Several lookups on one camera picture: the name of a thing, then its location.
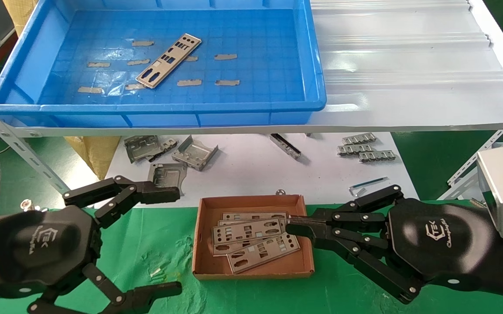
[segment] metal bracket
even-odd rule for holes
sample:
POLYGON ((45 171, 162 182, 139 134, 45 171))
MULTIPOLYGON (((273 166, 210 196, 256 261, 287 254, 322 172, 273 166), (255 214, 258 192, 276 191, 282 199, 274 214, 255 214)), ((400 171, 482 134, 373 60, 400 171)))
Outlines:
POLYGON ((367 144, 337 146, 338 156, 358 155, 359 153, 365 153, 367 151, 375 151, 375 149, 367 144))
POLYGON ((190 34, 183 34, 160 58, 156 59, 156 61, 139 74, 137 81, 148 88, 155 88, 200 43, 201 39, 190 34))
POLYGON ((344 137, 342 139, 342 143, 344 145, 357 145, 357 144, 375 142, 375 140, 377 140, 377 137, 375 137, 375 135, 373 135, 373 133, 370 132, 370 133, 353 135, 352 137, 344 137))
POLYGON ((397 156, 391 150, 372 151, 370 153, 360 153, 359 161, 361 163, 369 163, 372 161, 395 160, 397 156))
POLYGON ((280 149, 282 149, 287 155, 294 159, 298 159, 301 156, 301 151, 294 147, 289 141, 285 140, 284 137, 282 137, 278 133, 272 133, 269 135, 269 139, 273 141, 280 149))
POLYGON ((178 187, 181 192, 181 184, 187 175, 186 164, 151 164, 148 171, 148 180, 157 188, 178 187))
POLYGON ((46 178, 52 187, 60 193, 65 193, 70 189, 64 181, 50 168, 46 163, 36 155, 36 153, 26 144, 20 137, 15 135, 8 125, 0 120, 0 138, 7 143, 17 154, 38 172, 42 177, 46 178))
POLYGON ((187 163, 189 167, 202 171, 211 158, 218 151, 215 148, 205 147, 200 141, 194 140, 191 135, 180 144, 177 151, 174 151, 172 158, 175 161, 187 163))

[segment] small metal part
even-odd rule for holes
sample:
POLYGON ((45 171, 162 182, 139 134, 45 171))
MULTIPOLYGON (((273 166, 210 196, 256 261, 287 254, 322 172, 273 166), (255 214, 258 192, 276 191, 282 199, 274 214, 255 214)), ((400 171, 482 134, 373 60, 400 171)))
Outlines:
POLYGON ((287 155, 294 159, 298 159, 301 156, 301 151, 294 147, 289 141, 282 137, 278 133, 273 133, 269 135, 269 139, 273 141, 280 149, 282 149, 287 155))
POLYGON ((203 80, 200 79, 186 79, 178 81, 178 86, 199 86, 201 84, 203 84, 203 80))
POLYGON ((32 200, 30 199, 25 199, 24 201, 21 202, 21 209, 22 211, 33 211, 34 210, 34 205, 32 204, 32 200))
POLYGON ((284 219, 286 216, 286 212, 224 212, 222 220, 284 219))
POLYGON ((369 163, 372 161, 395 160, 395 158, 397 158, 397 156, 395 156, 392 150, 372 151, 369 153, 359 154, 359 162, 361 163, 369 163))
POLYGON ((471 198, 470 203, 478 208, 487 208, 482 201, 479 201, 476 198, 471 198))
POLYGON ((125 85, 125 89, 127 89, 128 91, 132 91, 134 89, 144 89, 144 88, 146 87, 141 83, 125 85))
POLYGON ((236 86, 240 85, 240 80, 235 79, 235 80, 227 80, 227 79, 219 79, 215 82, 216 86, 236 86))
POLYGON ((227 256, 232 273, 239 274, 299 250, 300 245, 296 236, 283 233, 242 250, 231 252, 227 256))
POLYGON ((215 60, 232 60, 238 57, 237 54, 215 55, 215 60))
POLYGON ((181 164, 151 164, 148 171, 148 180, 157 188, 178 187, 181 192, 181 184, 187 176, 187 165, 181 164))
POLYGON ((373 179, 373 180, 370 180, 370 181, 366 181, 366 182, 358 183, 358 184, 355 184, 355 185, 351 185, 349 187, 349 193, 353 197, 359 197, 361 194, 363 194, 363 192, 366 191, 366 189, 363 188, 360 191, 358 191, 358 193, 354 194, 354 190, 355 189, 360 188, 360 187, 365 187, 366 185, 370 185, 370 184, 377 183, 379 181, 384 181, 384 180, 387 180, 387 179, 389 179, 389 178, 388 177, 380 177, 378 179, 373 179))
POLYGON ((178 142, 174 139, 167 139, 167 141, 159 143, 156 135, 145 135, 143 137, 129 137, 125 139, 124 145, 131 163, 144 157, 153 162, 156 158, 176 147, 178 142))
POLYGON ((88 62, 87 67, 89 68, 107 68, 110 66, 110 62, 88 62))
POLYGON ((137 47, 137 46, 152 46, 154 44, 154 41, 152 40, 134 40, 131 42, 131 46, 137 47))
POLYGON ((201 39, 190 34, 183 34, 162 56, 139 74, 137 81, 148 88, 155 88, 200 43, 201 39))
POLYGON ((150 62, 150 59, 144 59, 144 60, 132 60, 128 61, 127 65, 138 65, 138 64, 147 64, 150 62))
POLYGON ((375 149, 368 144, 337 146, 338 156, 358 155, 367 151, 375 151, 375 149))
POLYGON ((191 135, 179 148, 174 151, 172 158, 175 161, 187 163, 189 167, 202 171, 211 158, 218 151, 218 145, 215 148, 209 148, 203 145, 200 141, 194 140, 191 135))
POLYGON ((103 94, 104 90, 100 87, 84 87, 81 86, 77 90, 79 93, 89 93, 89 94, 103 94))
POLYGON ((282 234, 278 218, 260 219, 211 228, 213 245, 262 239, 282 234))
POLYGON ((377 140, 377 137, 375 137, 375 135, 373 135, 373 133, 370 132, 370 133, 353 135, 351 137, 344 137, 342 139, 342 143, 344 145, 357 145, 357 144, 375 142, 375 140, 377 140))

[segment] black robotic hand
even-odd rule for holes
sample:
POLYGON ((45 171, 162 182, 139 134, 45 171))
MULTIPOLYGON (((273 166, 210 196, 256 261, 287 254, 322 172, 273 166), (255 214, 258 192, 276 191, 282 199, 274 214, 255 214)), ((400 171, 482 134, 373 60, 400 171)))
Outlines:
POLYGON ((336 252, 404 304, 425 284, 503 295, 503 238, 486 208, 404 199, 392 185, 337 209, 290 217, 286 231, 336 252), (374 212, 389 205, 387 216, 374 212))
POLYGON ((138 202, 178 200, 178 188, 157 188, 149 181, 118 176, 68 191, 63 198, 66 207, 60 211, 0 216, 0 298, 42 293, 28 306, 28 313, 81 314, 54 302, 88 278, 110 300, 102 314, 143 314, 157 298, 181 294, 179 282, 121 292, 96 268, 100 228, 110 227, 138 202), (94 218, 81 209, 112 197, 94 218))

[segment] green cloth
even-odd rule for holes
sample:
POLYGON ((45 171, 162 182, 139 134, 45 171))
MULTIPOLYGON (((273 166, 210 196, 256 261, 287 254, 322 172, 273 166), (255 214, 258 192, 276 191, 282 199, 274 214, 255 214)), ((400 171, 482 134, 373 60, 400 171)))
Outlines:
MULTIPOLYGON (((316 205, 309 205, 312 213, 316 205)), ((97 266, 123 291, 179 280, 180 296, 152 314, 469 314, 503 313, 503 296, 426 286, 410 305, 389 297, 333 252, 315 250, 315 273, 297 280, 200 282, 191 273, 196 208, 132 209, 103 230, 97 266)), ((0 300, 1 314, 24 314, 36 296, 0 300)), ((57 305, 95 314, 108 304, 86 280, 57 305)))

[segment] metal plate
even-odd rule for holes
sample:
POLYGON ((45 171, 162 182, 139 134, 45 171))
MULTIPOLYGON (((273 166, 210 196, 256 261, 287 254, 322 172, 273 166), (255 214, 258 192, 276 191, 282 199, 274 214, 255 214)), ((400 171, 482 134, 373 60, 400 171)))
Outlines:
POLYGON ((377 137, 375 137, 375 135, 373 135, 373 133, 370 132, 370 133, 353 135, 352 137, 344 137, 342 139, 342 143, 344 145, 357 145, 357 144, 375 142, 375 140, 377 140, 377 137))
POLYGON ((217 226, 212 230, 213 245, 234 243, 243 240, 262 239, 283 233, 278 218, 263 219, 235 225, 217 226))
POLYGON ((268 239, 268 237, 264 237, 263 239, 245 240, 245 241, 240 241, 240 242, 236 242, 236 243, 213 245, 213 256, 226 256, 226 254, 229 254, 229 253, 237 251, 237 250, 241 250, 241 249, 245 248, 246 246, 250 246, 253 244, 263 242, 267 239, 268 239))
POLYGON ((224 212, 222 220, 255 220, 269 218, 286 218, 286 212, 224 212))
POLYGON ((197 171, 203 170, 213 155, 218 151, 218 145, 215 148, 205 147, 200 141, 194 140, 191 135, 174 152, 172 158, 175 161, 187 163, 189 167, 197 171))
POLYGON ((201 39, 183 34, 176 43, 172 44, 156 61, 148 66, 137 81, 148 88, 155 88, 172 72, 199 44, 201 39))
POLYGON ((395 160, 397 156, 390 150, 372 151, 371 153, 360 153, 359 161, 361 163, 369 163, 372 161, 395 160))
POLYGON ((239 274, 300 250, 295 236, 283 233, 240 251, 227 254, 232 273, 239 274))
POLYGON ((186 175, 185 164, 151 164, 148 180, 157 188, 178 187, 181 193, 181 184, 186 175))
POLYGON ((374 149, 371 148, 371 145, 367 144, 337 146, 337 155, 339 156, 358 155, 367 151, 374 151, 374 149))

